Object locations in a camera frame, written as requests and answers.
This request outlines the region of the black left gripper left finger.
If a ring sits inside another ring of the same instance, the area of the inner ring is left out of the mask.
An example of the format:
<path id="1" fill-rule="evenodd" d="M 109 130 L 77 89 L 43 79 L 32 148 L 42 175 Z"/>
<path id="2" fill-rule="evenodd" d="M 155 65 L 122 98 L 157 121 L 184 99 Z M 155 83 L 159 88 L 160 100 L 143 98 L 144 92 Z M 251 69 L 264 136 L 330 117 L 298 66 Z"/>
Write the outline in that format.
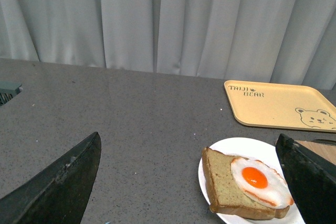
<path id="1" fill-rule="evenodd" d="M 1 198 L 1 223 L 81 223 L 100 157 L 94 132 Z"/>

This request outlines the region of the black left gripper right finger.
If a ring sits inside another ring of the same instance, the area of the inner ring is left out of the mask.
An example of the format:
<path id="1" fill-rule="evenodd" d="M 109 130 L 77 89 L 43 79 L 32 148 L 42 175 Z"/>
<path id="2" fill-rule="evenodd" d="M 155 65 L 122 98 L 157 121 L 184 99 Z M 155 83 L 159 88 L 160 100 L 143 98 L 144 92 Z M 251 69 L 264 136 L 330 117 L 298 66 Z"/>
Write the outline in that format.
<path id="1" fill-rule="evenodd" d="M 335 165 L 285 134 L 276 153 L 305 223 L 335 223 Z"/>

